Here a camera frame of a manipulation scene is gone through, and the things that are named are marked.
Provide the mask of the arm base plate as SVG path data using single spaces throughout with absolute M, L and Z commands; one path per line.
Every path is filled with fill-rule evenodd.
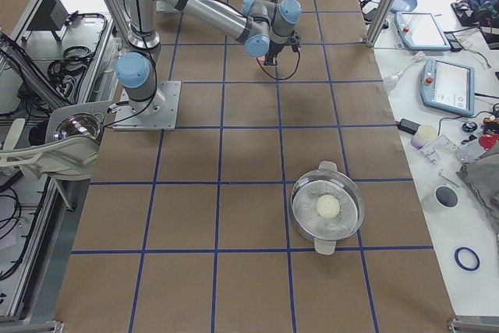
M 174 130 L 181 86 L 182 82 L 177 80 L 159 81 L 152 103 L 139 115 L 138 112 L 147 106 L 147 101 L 129 101 L 128 94 L 122 90 L 120 100 L 128 101 L 128 104 L 117 108 L 112 128 L 117 131 Z

